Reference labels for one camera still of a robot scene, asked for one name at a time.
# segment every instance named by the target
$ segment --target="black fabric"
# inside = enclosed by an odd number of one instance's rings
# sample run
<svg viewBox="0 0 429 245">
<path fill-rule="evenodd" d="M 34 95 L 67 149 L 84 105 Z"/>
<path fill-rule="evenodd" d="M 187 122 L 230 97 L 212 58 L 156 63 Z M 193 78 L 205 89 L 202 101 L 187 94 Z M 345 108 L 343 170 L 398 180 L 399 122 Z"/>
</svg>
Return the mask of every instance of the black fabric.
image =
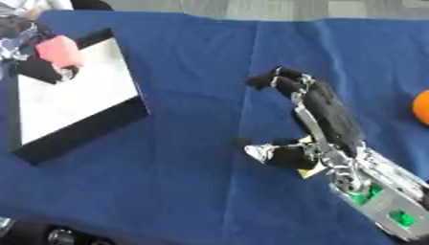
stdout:
<svg viewBox="0 0 429 245">
<path fill-rule="evenodd" d="M 51 62 L 37 56 L 30 56 L 26 61 L 19 62 L 17 73 L 51 84 L 56 84 L 57 81 L 62 79 L 62 75 L 54 69 Z"/>
<path fill-rule="evenodd" d="M 113 11 L 113 8 L 102 0 L 72 0 L 75 10 Z"/>
</svg>

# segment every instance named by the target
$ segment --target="blue tablecloth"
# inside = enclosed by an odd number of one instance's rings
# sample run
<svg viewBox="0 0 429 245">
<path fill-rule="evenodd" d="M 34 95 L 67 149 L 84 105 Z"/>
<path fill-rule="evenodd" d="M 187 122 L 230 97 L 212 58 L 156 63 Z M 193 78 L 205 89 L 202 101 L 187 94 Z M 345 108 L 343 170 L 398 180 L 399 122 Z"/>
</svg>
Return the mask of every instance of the blue tablecloth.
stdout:
<svg viewBox="0 0 429 245">
<path fill-rule="evenodd" d="M 5 148 L 0 83 L 0 215 L 71 225 L 137 244 L 392 244 L 333 195 L 232 146 L 299 138 L 291 105 L 243 81 L 277 65 L 330 82 L 369 144 L 429 179 L 428 128 L 414 118 L 429 88 L 429 22 L 220 21 L 183 14 L 49 12 L 58 33 L 110 27 L 152 115 L 40 167 Z"/>
</svg>

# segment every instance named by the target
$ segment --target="white board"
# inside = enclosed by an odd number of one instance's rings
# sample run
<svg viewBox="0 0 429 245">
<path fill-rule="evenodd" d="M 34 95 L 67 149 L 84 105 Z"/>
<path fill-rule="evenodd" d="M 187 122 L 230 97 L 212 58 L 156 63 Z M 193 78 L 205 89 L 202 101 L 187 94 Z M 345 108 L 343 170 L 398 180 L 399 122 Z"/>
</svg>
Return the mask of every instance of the white board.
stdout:
<svg viewBox="0 0 429 245">
<path fill-rule="evenodd" d="M 139 95 L 113 37 L 81 52 L 84 65 L 72 80 L 18 76 L 23 145 Z"/>
</svg>

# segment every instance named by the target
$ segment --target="pink foam block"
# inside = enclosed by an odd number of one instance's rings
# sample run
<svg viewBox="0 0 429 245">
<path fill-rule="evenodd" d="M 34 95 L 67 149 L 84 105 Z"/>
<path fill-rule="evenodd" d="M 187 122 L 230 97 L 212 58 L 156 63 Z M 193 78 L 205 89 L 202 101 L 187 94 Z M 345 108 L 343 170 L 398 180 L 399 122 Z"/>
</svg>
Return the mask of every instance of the pink foam block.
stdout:
<svg viewBox="0 0 429 245">
<path fill-rule="evenodd" d="M 59 68 L 82 66 L 83 57 L 76 42 L 65 35 L 58 35 L 35 46 L 41 58 Z"/>
</svg>

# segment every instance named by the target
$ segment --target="floor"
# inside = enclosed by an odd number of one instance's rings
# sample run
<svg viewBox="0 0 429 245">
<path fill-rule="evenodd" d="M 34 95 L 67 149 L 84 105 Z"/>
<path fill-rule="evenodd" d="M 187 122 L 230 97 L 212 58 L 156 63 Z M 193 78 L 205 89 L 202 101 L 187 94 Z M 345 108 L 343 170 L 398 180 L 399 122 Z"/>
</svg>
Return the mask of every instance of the floor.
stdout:
<svg viewBox="0 0 429 245">
<path fill-rule="evenodd" d="M 429 18 L 429 0 L 104 0 L 117 11 L 173 11 L 220 19 Z"/>
</svg>

